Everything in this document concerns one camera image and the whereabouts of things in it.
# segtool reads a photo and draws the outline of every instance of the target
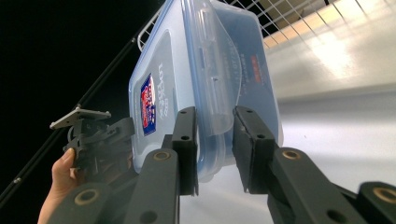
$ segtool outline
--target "screw hole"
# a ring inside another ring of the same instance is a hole
[[[75,204],[85,205],[94,202],[99,196],[97,189],[85,189],[80,192],[75,198]]]
[[[168,152],[160,151],[154,154],[154,160],[156,161],[166,161],[171,158],[171,154]]]
[[[155,220],[157,220],[157,214],[153,211],[147,211],[140,216],[140,223],[149,224],[155,222]]]
[[[347,218],[337,211],[329,210],[327,211],[327,216],[337,223],[347,223]]]
[[[284,151],[283,156],[288,158],[289,160],[299,160],[300,159],[300,154],[294,151]]]
[[[374,188],[373,192],[375,196],[382,201],[396,204],[396,190],[386,188]]]

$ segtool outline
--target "wire shelf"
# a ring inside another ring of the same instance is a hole
[[[286,42],[307,32],[315,32],[320,26],[344,18],[344,13],[359,10],[370,3],[359,0],[219,0],[256,14],[266,49]],[[161,10],[146,25],[138,37],[138,46],[143,49]]]

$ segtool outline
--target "plastic food container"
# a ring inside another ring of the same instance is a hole
[[[217,1],[168,0],[129,84],[134,168],[161,148],[177,112],[195,106],[198,178],[233,163],[233,108],[250,107],[281,145],[277,102],[256,16]]]

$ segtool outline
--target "black background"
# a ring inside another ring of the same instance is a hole
[[[54,132],[92,83],[156,11],[161,1],[1,0],[0,192]],[[129,116],[128,82],[137,47],[83,108]],[[0,223],[36,223],[50,189],[50,168],[67,143],[62,136],[0,210]]]

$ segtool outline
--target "human hand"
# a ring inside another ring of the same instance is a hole
[[[77,170],[71,168],[75,158],[75,150],[67,149],[62,157],[52,165],[52,185],[49,194],[41,207],[38,224],[45,224],[64,197],[82,181]]]

